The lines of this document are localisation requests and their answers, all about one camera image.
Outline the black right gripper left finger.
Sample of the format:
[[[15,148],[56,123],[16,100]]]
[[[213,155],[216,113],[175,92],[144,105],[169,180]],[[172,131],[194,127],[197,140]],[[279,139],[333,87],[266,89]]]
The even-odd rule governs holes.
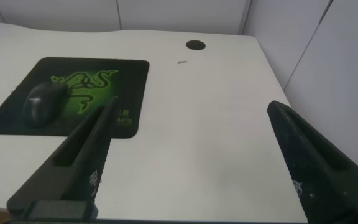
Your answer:
[[[35,201],[94,201],[114,132],[118,97],[88,115],[7,201],[22,215]]]

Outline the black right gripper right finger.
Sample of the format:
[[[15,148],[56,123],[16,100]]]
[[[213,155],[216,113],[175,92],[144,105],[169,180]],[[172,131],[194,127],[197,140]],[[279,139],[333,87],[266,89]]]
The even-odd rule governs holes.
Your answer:
[[[310,223],[358,223],[358,165],[289,106],[267,113]]]

